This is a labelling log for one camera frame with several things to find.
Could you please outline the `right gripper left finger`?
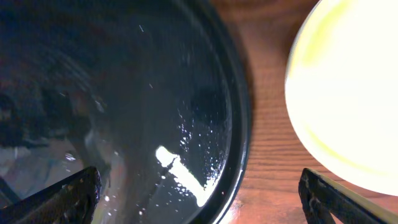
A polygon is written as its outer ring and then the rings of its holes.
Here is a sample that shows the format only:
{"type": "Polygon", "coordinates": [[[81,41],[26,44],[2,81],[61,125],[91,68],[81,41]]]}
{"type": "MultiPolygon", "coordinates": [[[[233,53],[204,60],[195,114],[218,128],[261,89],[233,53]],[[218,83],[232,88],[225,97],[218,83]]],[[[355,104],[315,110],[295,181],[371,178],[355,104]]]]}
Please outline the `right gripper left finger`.
{"type": "Polygon", "coordinates": [[[1,209],[1,223],[91,223],[101,177],[91,166],[1,209]]]}

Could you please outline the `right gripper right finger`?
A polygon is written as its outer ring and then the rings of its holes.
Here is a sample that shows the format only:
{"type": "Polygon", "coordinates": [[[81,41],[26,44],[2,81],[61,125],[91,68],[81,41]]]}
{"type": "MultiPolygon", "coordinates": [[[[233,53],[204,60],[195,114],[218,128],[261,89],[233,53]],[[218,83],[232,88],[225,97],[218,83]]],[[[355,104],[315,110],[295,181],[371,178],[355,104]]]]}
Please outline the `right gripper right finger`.
{"type": "Polygon", "coordinates": [[[319,172],[304,168],[298,193],[308,224],[397,223],[397,214],[378,206],[319,172]]]}

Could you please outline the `yellow plate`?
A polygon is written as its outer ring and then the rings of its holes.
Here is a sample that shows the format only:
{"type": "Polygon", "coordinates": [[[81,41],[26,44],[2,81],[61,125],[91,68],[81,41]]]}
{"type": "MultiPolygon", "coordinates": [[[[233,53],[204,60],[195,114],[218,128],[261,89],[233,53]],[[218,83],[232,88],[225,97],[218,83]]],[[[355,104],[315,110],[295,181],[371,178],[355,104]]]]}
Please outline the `yellow plate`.
{"type": "Polygon", "coordinates": [[[290,51],[285,102],[319,163],[397,195],[397,0],[318,1],[290,51]]]}

